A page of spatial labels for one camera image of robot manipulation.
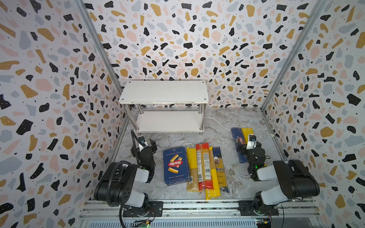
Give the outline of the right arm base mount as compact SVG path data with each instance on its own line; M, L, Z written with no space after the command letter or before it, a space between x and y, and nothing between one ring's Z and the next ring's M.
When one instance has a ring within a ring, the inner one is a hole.
M279 211L274 205L265 205L255 200L238 201L241 216L278 216Z

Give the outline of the yellow Pastatime spaghetti bag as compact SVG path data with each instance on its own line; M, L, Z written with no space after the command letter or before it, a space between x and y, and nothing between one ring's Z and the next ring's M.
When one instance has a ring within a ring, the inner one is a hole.
M209 156L210 156L213 190L207 190L207 189L205 190L205 199L206 200L211 200L212 198L217 198L217 197L221 196L221 190L219 187L218 175L217 175L217 171L216 171L212 147L209 147Z

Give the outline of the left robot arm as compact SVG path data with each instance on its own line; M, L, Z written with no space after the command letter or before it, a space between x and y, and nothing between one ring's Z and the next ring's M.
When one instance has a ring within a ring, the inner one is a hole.
M144 209L149 206L148 195L135 191L136 182L150 183L155 173L154 154L157 151L156 142L150 140L150 145L132 151L136 155L137 164L128 161L113 162L107 168L94 191L94 199L103 201L110 207L121 206L127 209Z

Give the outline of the blue-top clear spaghetti bag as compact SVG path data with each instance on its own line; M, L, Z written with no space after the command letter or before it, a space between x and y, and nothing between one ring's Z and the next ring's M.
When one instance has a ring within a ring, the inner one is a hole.
M227 184L227 180L226 180L225 168L224 168L224 163L223 163L220 147L213 147L213 156L214 156L214 162L215 162L215 167L216 167L216 171L217 171L220 190L222 190L223 192L229 193L229 188L228 188L228 184Z

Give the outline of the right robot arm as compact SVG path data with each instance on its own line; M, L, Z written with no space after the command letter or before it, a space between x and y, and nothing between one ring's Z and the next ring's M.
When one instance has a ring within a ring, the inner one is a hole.
M255 194L251 208L256 214L270 213L283 202L319 195L318 182L300 160L277 160L266 166L265 150L257 141L239 145L238 152L246 157L249 164L248 173L254 181L278 181L271 189Z

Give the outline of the yellow-top spaghetti bag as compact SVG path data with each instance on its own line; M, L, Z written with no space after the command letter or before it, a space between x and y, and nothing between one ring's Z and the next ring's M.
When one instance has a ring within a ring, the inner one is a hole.
M187 159L190 168L190 180L187 183L187 191L198 192L198 168L197 168L197 154L195 148L187 148Z

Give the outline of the yellow spaghetti bag far right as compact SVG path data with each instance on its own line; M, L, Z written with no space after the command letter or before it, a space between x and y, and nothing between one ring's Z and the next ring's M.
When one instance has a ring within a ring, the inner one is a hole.
M242 132L247 143L249 135L254 135L254 131L252 128L242 128ZM246 157L248 163L254 169L259 169L265 166L266 161L266 153L265 150L262 148L262 144L260 142L256 142L256 147L252 150L246 149Z

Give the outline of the blue Barilla spaghetti box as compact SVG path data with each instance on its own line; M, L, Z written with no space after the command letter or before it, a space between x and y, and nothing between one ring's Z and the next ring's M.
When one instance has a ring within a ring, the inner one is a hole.
M231 133L232 133L233 140L235 143L239 162L247 163L248 162L247 157L246 157L247 143L245 141L242 129L234 127L231 129Z

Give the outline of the red spaghetti bag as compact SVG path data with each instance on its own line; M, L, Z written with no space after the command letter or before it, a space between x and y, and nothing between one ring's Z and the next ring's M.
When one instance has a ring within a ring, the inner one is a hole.
M213 179L211 174L211 158L209 151L209 144L197 144L196 145L197 155L197 172L198 172L198 183L199 190L213 190Z

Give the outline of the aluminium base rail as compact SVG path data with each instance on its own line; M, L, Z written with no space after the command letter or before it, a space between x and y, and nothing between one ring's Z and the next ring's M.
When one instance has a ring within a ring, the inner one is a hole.
M248 199L156 199L145 216L88 201L79 228L324 228L312 199L284 202L264 215Z

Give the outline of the blue Barilla pasta box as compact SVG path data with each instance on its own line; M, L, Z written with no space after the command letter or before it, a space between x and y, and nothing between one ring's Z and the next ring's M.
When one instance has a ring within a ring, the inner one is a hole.
M190 180L190 168L184 147L163 151L163 171L167 186Z

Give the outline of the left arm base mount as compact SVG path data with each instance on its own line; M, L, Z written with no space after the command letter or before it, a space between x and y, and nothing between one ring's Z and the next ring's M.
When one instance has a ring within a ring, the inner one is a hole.
M142 207L131 207L123 212L124 218L162 217L163 201L145 202Z

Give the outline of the white two-tier shelf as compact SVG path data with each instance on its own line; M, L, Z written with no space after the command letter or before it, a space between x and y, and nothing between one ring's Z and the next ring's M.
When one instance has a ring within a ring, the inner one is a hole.
M205 81L129 81L119 99L135 133L204 132L209 103ZM198 105L195 110L145 109L144 105Z

